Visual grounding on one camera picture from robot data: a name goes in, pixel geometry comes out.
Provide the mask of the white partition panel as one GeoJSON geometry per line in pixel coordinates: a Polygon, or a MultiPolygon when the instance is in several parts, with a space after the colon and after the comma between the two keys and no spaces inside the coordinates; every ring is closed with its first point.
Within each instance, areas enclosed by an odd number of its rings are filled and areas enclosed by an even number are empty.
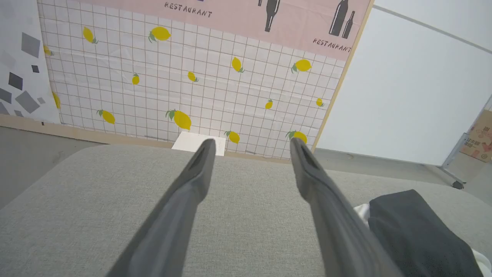
{"type": "Polygon", "coordinates": [[[443,165],[492,96],[492,0],[374,0],[316,142],[443,165]]]}

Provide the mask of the brown cardboard box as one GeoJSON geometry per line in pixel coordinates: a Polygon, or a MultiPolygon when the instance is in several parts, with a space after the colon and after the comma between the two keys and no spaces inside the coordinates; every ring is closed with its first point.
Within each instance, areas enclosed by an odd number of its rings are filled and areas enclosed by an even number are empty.
{"type": "Polygon", "coordinates": [[[484,110],[471,128],[461,153],[482,162],[492,161],[492,112],[484,110]]]}

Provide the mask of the grey terrazzo print panel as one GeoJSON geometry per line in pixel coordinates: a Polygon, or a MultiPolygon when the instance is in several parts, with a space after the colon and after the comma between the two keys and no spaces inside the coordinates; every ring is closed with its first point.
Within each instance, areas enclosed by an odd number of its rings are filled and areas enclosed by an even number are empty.
{"type": "Polygon", "coordinates": [[[0,115],[60,124],[37,0],[0,0],[0,115]]]}

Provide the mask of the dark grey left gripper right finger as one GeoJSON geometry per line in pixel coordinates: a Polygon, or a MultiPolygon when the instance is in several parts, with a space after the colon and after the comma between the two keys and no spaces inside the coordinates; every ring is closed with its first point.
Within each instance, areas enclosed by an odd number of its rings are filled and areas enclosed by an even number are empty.
{"type": "Polygon", "coordinates": [[[296,185],[311,208],[326,277],[404,277],[306,144],[290,140],[296,185]]]}

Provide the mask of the black and white garment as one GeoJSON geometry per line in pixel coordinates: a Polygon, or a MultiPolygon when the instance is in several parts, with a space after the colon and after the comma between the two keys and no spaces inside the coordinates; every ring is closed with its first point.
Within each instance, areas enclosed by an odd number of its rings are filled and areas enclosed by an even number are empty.
{"type": "Polygon", "coordinates": [[[492,262],[452,232],[415,190],[354,208],[405,277],[492,277],[492,262]]]}

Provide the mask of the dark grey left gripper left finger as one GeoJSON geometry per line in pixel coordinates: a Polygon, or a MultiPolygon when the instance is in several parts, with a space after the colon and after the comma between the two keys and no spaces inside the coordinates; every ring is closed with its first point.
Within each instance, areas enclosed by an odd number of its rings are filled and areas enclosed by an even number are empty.
{"type": "Polygon", "coordinates": [[[209,191],[215,157],[215,140],[204,140],[106,277],[181,277],[195,215],[209,191]]]}

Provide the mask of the small white box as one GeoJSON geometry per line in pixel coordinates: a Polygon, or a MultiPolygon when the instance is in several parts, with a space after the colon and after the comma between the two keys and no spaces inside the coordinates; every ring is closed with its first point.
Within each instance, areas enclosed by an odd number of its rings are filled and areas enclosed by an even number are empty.
{"type": "Polygon", "coordinates": [[[226,149],[226,139],[224,137],[215,137],[198,133],[181,132],[171,149],[195,152],[200,145],[208,139],[215,140],[216,156],[224,156],[226,149]]]}

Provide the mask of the lemon and restaurant print panel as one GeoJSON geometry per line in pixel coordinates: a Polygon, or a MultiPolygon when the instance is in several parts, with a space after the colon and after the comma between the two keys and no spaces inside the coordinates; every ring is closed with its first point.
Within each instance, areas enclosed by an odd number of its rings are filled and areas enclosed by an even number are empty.
{"type": "Polygon", "coordinates": [[[64,125],[313,149],[374,0],[37,0],[64,125]]]}

